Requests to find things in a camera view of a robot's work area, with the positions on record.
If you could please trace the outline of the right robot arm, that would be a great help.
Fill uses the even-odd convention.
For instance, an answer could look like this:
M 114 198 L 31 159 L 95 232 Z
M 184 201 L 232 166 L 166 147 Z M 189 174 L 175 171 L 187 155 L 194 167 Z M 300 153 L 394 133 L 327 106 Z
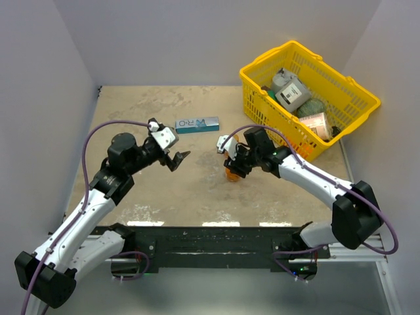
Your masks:
M 375 194 L 366 182 L 354 184 L 334 177 L 290 147 L 275 146 L 262 126 L 253 126 L 243 135 L 244 143 L 229 135 L 217 141 L 217 151 L 227 155 L 224 166 L 231 173 L 244 178 L 259 167 L 306 190 L 332 211 L 330 221 L 308 222 L 286 237 L 279 246 L 284 253 L 293 251 L 306 258 L 316 247 L 331 243 L 357 249 L 383 225 Z

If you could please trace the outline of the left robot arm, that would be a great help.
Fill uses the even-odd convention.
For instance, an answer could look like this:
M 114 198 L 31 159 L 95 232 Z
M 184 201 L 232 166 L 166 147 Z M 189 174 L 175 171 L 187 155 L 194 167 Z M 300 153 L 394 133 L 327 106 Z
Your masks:
M 157 161 L 175 171 L 188 155 L 177 152 L 169 157 L 169 149 L 179 140 L 172 127 L 154 118 L 144 126 L 148 136 L 140 146 L 130 133 L 112 139 L 100 170 L 93 180 L 84 180 L 85 195 L 77 208 L 33 253 L 23 251 L 15 259 L 18 281 L 26 290 L 22 314 L 44 314 L 47 307 L 62 306 L 77 282 L 103 261 L 135 252 L 135 235 L 121 224 L 88 245 L 84 241 L 133 187 L 134 174 Z

